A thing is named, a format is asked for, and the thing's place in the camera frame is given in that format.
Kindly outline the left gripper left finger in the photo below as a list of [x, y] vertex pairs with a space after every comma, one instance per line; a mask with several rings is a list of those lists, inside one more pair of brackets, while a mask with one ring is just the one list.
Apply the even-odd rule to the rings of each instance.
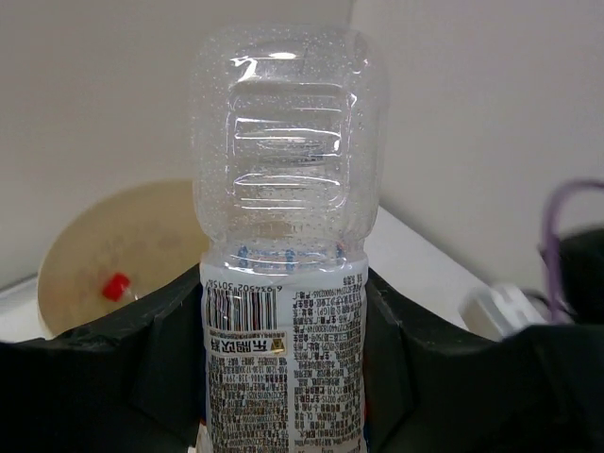
[[203, 406], [201, 285], [171, 283], [58, 337], [1, 346], [5, 452], [185, 452]]

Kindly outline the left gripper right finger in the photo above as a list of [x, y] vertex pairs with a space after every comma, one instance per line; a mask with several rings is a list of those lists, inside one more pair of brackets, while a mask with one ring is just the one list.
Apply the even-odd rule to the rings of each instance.
[[533, 326], [493, 342], [376, 273], [366, 291], [372, 451], [602, 450], [602, 327]]

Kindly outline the red cap red label bottle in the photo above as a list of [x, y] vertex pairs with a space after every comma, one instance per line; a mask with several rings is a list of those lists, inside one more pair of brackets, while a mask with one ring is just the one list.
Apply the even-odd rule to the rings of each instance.
[[115, 273], [103, 286], [101, 294], [115, 303], [130, 303], [139, 299], [131, 279], [123, 273]]

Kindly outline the blue label clear bottle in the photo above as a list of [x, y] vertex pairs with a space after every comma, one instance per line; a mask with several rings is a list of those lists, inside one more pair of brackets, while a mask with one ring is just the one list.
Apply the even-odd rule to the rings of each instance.
[[192, 74], [200, 452], [363, 452], [384, 60], [336, 25], [241, 25]]

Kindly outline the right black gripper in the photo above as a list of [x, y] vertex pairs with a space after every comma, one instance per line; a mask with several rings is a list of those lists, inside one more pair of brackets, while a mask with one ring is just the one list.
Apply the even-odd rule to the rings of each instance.
[[546, 304], [555, 319], [564, 314], [580, 324], [603, 323], [603, 228], [559, 236], [544, 229]]

